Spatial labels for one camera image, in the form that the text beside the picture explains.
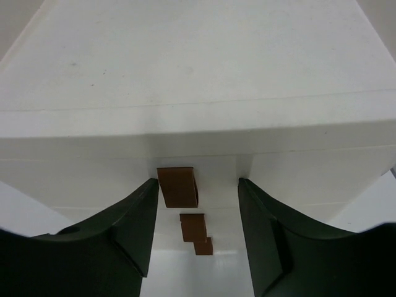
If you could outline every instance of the brown block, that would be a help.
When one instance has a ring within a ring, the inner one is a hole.
[[[157,173],[166,207],[198,207],[193,167],[157,168]]]
[[[205,215],[203,213],[181,213],[180,221],[185,243],[206,242]]]
[[[213,255],[213,244],[212,238],[208,237],[205,243],[194,243],[194,249],[198,256],[212,256]]]

